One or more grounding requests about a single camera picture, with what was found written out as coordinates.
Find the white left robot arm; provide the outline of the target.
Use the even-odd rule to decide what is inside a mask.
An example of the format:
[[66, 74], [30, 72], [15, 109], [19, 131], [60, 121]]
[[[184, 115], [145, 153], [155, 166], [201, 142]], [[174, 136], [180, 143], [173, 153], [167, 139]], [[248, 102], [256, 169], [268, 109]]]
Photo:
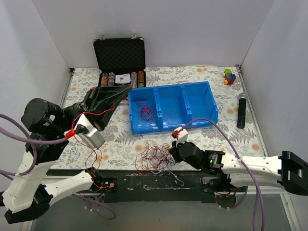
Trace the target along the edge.
[[117, 179], [104, 177], [95, 167], [86, 167], [70, 178], [43, 184], [49, 169], [73, 140], [93, 152], [104, 144], [102, 131], [131, 86], [93, 87], [84, 99], [61, 108], [41, 98], [32, 99], [25, 107], [18, 128], [23, 137], [4, 129], [1, 133], [24, 142], [23, 160], [7, 190], [0, 194], [8, 223], [32, 221], [42, 216], [54, 203], [80, 191], [112, 193]]

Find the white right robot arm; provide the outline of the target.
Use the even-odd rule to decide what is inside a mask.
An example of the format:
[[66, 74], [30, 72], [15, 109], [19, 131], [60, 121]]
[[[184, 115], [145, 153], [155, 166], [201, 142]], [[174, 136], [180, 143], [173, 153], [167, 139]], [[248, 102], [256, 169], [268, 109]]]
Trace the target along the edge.
[[233, 187], [258, 184], [282, 188], [295, 195], [308, 194], [308, 164], [290, 151], [272, 157], [237, 158], [221, 151], [203, 151], [192, 142], [174, 141], [169, 153], [177, 163], [184, 161], [197, 170], [218, 175], [218, 181], [210, 183], [213, 189], [229, 191]]

